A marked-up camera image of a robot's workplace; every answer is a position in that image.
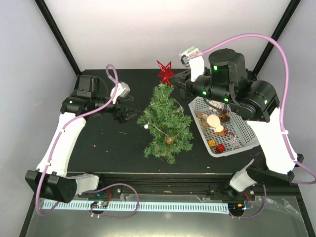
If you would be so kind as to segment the red foil star ornament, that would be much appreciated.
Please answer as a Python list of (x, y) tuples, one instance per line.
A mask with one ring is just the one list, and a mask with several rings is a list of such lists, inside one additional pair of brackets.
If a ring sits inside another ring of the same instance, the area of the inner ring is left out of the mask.
[(172, 62), (170, 61), (166, 65), (163, 65), (160, 61), (157, 60), (157, 64), (160, 68), (160, 73), (158, 74), (158, 77), (161, 78), (161, 83), (167, 84), (171, 87), (171, 82), (169, 78), (175, 75), (172, 72)]

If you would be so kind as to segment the small green christmas tree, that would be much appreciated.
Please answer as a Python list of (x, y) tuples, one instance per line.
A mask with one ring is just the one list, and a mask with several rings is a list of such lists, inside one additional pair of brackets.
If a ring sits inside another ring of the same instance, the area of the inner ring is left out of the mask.
[[(174, 87), (160, 83), (153, 90), (149, 105), (138, 118), (137, 123), (152, 135), (152, 141), (144, 149), (144, 156), (154, 156), (176, 162), (175, 156), (193, 147), (190, 130), (192, 119), (185, 115), (183, 107), (171, 96)], [(172, 145), (165, 142), (165, 135), (174, 138)]]

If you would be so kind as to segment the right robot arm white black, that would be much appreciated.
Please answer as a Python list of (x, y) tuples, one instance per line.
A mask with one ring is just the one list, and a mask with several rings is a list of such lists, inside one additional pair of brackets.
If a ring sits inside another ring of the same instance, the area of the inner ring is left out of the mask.
[(280, 105), (275, 88), (249, 75), (243, 54), (223, 48), (208, 57), (209, 67), (196, 47), (181, 52), (187, 68), (171, 78), (185, 101), (196, 97), (229, 105), (251, 127), (261, 146), (248, 165), (236, 172), (225, 185), (225, 195), (235, 199), (255, 184), (287, 185), (294, 182), (294, 168), (302, 160), (290, 143), (284, 141), (280, 128)]

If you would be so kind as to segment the white plastic basket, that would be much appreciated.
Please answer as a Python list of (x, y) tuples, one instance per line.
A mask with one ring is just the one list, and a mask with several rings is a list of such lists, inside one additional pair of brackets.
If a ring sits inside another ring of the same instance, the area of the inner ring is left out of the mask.
[[(240, 116), (231, 111), (229, 105), (197, 97), (189, 103), (189, 108), (206, 149), (211, 156), (216, 158), (230, 156), (250, 150), (259, 145), (254, 131)], [(230, 116), (231, 120), (229, 122), (221, 123), (224, 127), (224, 131), (217, 133), (207, 124), (206, 119), (212, 114), (217, 116), (227, 114)], [(242, 148), (231, 150), (231, 146), (226, 143), (230, 135), (236, 135), (240, 139)], [(216, 145), (223, 144), (226, 148), (225, 151), (218, 154), (215, 148), (210, 149), (208, 145), (209, 140), (215, 140)]]

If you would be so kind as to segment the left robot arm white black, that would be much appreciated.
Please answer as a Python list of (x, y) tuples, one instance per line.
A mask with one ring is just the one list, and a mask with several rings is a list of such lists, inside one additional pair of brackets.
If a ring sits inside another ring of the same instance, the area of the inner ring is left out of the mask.
[(83, 174), (67, 177), (69, 160), (77, 138), (86, 125), (82, 114), (97, 110), (99, 114), (110, 113), (119, 123), (130, 120), (128, 110), (119, 105), (130, 92), (125, 82), (119, 82), (109, 96), (99, 92), (100, 77), (82, 75), (79, 85), (63, 102), (59, 122), (49, 148), (34, 171), (28, 170), (25, 180), (40, 198), (69, 203), (75, 195), (89, 191), (101, 197), (106, 191), (105, 183), (97, 175)]

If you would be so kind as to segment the silver star ornament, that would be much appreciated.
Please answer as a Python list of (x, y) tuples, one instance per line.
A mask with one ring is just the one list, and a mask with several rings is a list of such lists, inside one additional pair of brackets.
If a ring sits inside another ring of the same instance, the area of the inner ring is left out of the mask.
[(231, 146), (231, 150), (242, 148), (240, 139), (236, 135), (230, 135), (230, 138), (226, 143)]

